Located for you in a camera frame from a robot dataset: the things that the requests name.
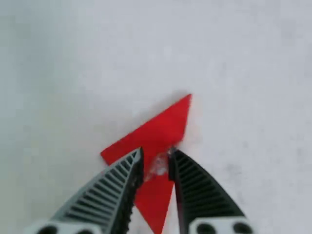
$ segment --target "red paper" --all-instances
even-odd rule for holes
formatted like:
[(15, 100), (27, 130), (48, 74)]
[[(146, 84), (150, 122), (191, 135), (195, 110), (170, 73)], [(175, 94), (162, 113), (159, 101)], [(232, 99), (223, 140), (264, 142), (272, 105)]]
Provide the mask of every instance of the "red paper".
[[(187, 95), (158, 116), (149, 120), (117, 141), (101, 156), (110, 165), (128, 152), (143, 147), (144, 170), (150, 169), (154, 158), (183, 139), (191, 94)], [(155, 234), (161, 234), (172, 193), (173, 182), (168, 175), (159, 175), (145, 182), (138, 190), (135, 205)]]

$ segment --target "white surface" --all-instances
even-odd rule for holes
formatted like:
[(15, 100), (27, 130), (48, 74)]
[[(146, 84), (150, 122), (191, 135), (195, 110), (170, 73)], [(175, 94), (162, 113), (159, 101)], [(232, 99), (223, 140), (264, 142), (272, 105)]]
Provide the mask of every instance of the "white surface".
[(202, 116), (183, 149), (259, 233), (310, 232), (311, 12), (310, 0), (2, 0), (1, 233), (50, 217), (103, 169), (102, 149), (181, 92)]

